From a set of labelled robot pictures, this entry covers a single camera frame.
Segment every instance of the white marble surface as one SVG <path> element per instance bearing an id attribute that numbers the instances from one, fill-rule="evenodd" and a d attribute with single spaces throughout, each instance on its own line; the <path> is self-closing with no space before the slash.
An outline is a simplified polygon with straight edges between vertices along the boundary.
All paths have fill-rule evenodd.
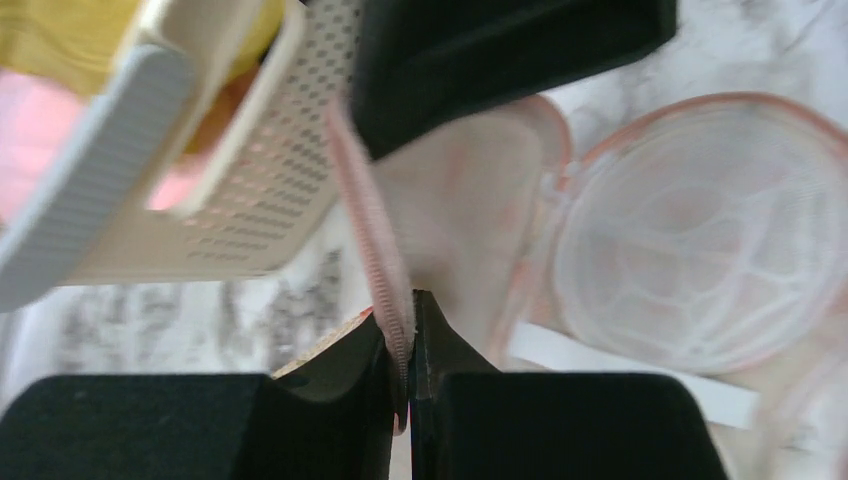
<path id="1" fill-rule="evenodd" d="M 578 153 L 658 107 L 729 90 L 788 96 L 848 126 L 848 2 L 680 4 L 680 33 L 659 52 L 550 92 Z M 57 290 L 2 323 L 0 402 L 56 372 L 279 367 L 368 304 L 349 239 L 336 210 L 298 260 L 271 278 Z"/>

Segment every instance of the round mesh pouch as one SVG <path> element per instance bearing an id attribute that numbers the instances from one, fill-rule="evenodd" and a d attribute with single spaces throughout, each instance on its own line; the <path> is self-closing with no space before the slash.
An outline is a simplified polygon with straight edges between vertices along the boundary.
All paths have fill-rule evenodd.
<path id="1" fill-rule="evenodd" d="M 843 133 L 775 97 L 699 97 L 585 158 L 553 262 L 581 341 L 701 374 L 816 324 L 845 273 Z"/>

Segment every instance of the white plastic strip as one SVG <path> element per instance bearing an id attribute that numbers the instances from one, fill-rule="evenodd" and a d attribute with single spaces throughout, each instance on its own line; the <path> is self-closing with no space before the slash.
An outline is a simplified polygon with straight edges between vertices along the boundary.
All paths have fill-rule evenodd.
<path id="1" fill-rule="evenodd" d="M 595 350 L 537 325 L 518 324 L 508 348 L 512 357 L 559 372 L 644 372 L 668 375 L 676 378 L 692 393 L 707 421 L 750 429 L 755 420 L 759 403 L 757 392 Z"/>

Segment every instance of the perforated white plastic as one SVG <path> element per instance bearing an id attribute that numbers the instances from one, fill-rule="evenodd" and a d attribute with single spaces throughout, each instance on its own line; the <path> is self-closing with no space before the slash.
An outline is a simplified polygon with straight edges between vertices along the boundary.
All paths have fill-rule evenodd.
<path id="1" fill-rule="evenodd" d="M 125 51 L 150 44 L 179 51 L 197 66 L 195 91 L 117 207 L 98 210 L 103 227 L 69 259 L 58 283 L 250 277 L 278 269 L 303 245 L 336 198 L 322 113 L 329 98 L 350 81 L 362 0 L 313 0 L 308 7 L 280 1 L 286 1 L 284 28 L 202 180 L 164 212 L 146 208 L 150 193 L 214 99 L 236 54 L 232 45 L 238 45 L 261 0 L 210 0 L 204 15 L 197 14 L 193 0 L 146 2 Z M 126 62 L 116 65 L 125 68 Z M 63 162 L 51 168 L 67 169 L 68 161 Z M 108 179 L 98 184 L 98 178 L 88 178 L 91 189 L 110 188 Z M 74 208 L 95 207 L 99 204 Z M 30 268 L 28 260 L 18 260 L 23 263 L 16 271 Z M 31 301 L 51 286 L 19 300 L 6 299 L 0 311 Z"/>

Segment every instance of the zipper teeth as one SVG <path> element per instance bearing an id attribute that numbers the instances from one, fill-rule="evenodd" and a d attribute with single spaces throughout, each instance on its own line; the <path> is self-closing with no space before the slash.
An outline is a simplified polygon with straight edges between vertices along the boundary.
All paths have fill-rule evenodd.
<path id="1" fill-rule="evenodd" d="M 339 193 L 363 258 L 374 301 L 374 319 L 394 362 L 396 433 L 399 433 L 406 426 L 408 364 L 415 335 L 412 286 L 383 199 L 371 175 L 368 155 L 353 133 L 349 113 L 338 97 L 328 107 L 327 137 Z"/>

